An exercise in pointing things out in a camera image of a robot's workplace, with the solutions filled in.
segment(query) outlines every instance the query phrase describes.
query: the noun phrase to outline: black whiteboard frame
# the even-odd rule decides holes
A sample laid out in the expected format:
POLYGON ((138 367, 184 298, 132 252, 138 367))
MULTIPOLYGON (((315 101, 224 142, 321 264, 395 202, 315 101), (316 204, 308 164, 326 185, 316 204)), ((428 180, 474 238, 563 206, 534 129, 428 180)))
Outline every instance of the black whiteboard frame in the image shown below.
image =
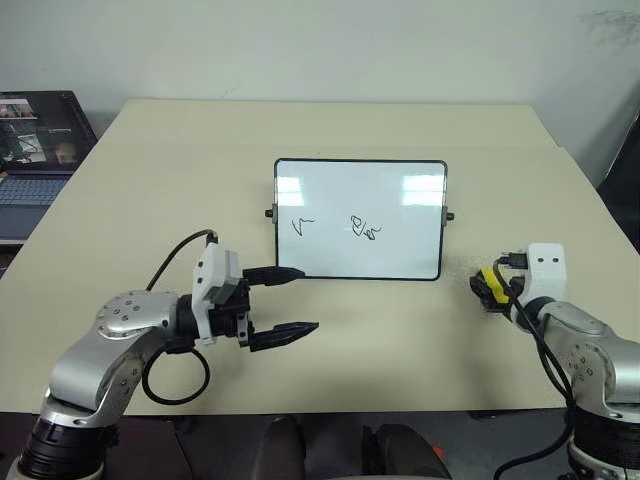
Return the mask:
POLYGON ((444 187, 442 192, 442 206, 441 208, 441 220, 440 220, 440 247, 438 249, 438 273, 433 278, 404 278, 404 277, 333 277, 326 275, 306 275, 304 278, 319 278, 319 279, 336 279, 336 280, 399 280, 409 282, 435 282, 440 278, 442 273, 442 244, 444 243, 444 227, 446 215, 446 197, 447 197, 447 176, 449 173, 449 167, 444 160, 367 160, 367 159, 337 159, 337 158, 279 158, 273 164, 273 197, 274 197, 274 212, 275 217, 275 246, 276 246, 276 265, 280 266, 279 255, 279 243, 278 243, 278 192, 277 192, 277 178, 278 178, 278 164, 283 161, 295 161, 295 162, 314 162, 314 163, 439 163, 444 167, 444 187))

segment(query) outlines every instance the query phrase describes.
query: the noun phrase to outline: yellow object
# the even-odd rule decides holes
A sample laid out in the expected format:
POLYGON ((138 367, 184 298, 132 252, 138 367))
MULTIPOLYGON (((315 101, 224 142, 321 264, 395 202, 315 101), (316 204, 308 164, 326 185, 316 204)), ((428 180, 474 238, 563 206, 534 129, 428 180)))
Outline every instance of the yellow object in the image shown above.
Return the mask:
POLYGON ((502 285, 498 281, 498 278, 493 273, 493 269, 491 267, 485 267, 481 270, 482 276, 487 282, 487 285, 493 292, 493 298, 496 299, 498 303, 509 303, 509 297, 504 294, 504 290, 502 289, 502 285))

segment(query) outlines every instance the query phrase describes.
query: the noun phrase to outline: laptop keyboard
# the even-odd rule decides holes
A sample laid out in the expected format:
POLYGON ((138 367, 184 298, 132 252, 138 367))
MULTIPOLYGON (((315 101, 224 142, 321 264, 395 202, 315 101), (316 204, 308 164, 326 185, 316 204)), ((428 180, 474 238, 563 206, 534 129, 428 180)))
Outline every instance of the laptop keyboard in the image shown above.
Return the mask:
POLYGON ((51 205, 66 179, 6 178, 0 182, 0 206, 51 205))

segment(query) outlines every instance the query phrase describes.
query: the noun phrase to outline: laptop screen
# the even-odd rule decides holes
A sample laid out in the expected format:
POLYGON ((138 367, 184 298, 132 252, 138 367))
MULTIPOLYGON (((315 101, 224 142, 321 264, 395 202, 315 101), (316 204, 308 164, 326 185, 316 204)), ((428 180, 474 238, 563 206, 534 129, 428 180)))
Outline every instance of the laptop screen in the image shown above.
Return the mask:
POLYGON ((0 162, 5 170, 72 172, 96 141, 73 92, 0 93, 0 162))

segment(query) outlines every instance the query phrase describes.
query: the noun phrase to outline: whiteboard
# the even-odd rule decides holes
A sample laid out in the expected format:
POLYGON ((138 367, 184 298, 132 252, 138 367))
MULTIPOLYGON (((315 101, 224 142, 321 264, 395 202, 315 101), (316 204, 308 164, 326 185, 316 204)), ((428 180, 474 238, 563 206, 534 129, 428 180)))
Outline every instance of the whiteboard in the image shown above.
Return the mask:
POLYGON ((436 280, 446 178, 439 160, 279 159, 277 265, 315 278, 436 280))

